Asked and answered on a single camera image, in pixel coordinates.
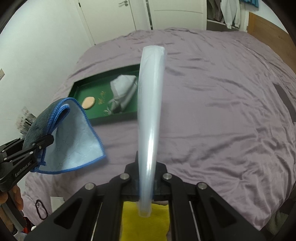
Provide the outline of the person's left hand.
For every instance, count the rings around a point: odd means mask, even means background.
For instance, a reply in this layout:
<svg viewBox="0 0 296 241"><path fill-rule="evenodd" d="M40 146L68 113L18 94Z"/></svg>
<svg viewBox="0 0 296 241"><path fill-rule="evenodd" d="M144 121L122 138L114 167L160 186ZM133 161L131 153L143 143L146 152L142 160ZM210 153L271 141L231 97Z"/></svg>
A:
<svg viewBox="0 0 296 241"><path fill-rule="evenodd" d="M21 196L21 190L20 190L19 186L15 185L11 191L13 192L16 207L18 208L19 211L22 211L23 210L23 199ZM7 201L7 199L8 199L8 194L1 192L0 204L4 204Z"/></svg>

